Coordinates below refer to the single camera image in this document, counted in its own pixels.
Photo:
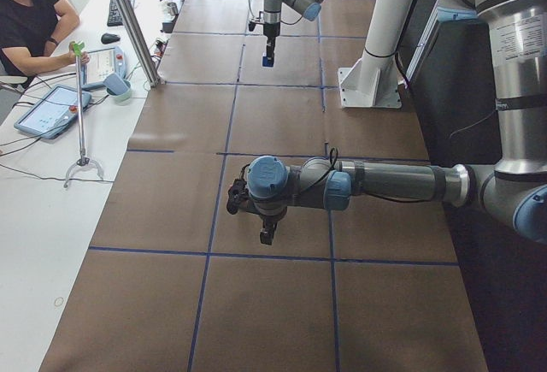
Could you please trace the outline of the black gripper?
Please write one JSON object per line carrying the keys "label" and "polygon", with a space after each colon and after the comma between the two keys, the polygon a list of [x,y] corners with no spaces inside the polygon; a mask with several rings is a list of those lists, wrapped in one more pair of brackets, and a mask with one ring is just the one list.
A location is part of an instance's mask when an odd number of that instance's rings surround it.
{"label": "black gripper", "polygon": [[274,64],[275,42],[280,35],[280,12],[260,11],[257,17],[249,20],[248,29],[253,32],[256,26],[262,26],[262,33],[267,37],[262,63]]}
{"label": "black gripper", "polygon": [[287,204],[281,200],[261,200],[253,198],[244,179],[236,178],[228,189],[226,210],[235,215],[240,210],[260,216],[263,220],[273,220],[270,225],[265,221],[260,231],[260,242],[272,244],[277,229],[277,221],[281,220],[287,211]]}

